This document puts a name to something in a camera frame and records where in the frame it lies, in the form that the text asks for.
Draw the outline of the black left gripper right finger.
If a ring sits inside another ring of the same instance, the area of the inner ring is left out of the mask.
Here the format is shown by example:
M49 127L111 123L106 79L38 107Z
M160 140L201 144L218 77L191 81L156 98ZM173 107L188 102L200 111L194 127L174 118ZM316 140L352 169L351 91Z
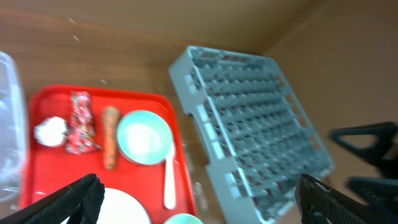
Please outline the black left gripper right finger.
M307 174L299 178L295 199L302 223L397 223L397 215L381 213Z

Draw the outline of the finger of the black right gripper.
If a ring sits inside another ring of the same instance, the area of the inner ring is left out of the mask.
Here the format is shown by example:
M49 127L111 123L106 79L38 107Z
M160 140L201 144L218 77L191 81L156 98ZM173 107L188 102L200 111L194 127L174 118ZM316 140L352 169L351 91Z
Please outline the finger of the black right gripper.
M397 179L351 177L346 186L371 208L386 215L397 215Z
M345 148L360 159L371 165L397 164L397 157L387 158L386 154L393 147L393 138L397 134L397 125L393 122L383 122L350 128L332 129L329 138L337 145ZM375 140L369 146L359 147L342 139L343 136L374 136Z

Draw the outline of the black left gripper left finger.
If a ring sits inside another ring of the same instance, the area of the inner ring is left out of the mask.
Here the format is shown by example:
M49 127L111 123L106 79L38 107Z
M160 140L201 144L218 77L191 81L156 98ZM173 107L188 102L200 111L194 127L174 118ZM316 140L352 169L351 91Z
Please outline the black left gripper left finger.
M96 174L88 174L32 205L3 219L1 224L96 224L105 187Z

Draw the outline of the mint green bowl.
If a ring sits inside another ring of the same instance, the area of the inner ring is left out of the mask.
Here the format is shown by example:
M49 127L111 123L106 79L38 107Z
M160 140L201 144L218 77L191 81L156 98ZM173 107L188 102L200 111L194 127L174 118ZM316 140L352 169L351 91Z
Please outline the mint green bowl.
M125 159L145 166L165 161L174 145L168 123L147 110L136 110L123 116L116 138Z

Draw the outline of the light blue bowl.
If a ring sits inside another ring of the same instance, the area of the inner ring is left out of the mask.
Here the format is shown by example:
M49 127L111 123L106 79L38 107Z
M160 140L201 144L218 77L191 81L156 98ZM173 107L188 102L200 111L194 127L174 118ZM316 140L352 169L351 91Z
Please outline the light blue bowl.
M168 218L164 224L203 224L203 222L194 215L179 213Z

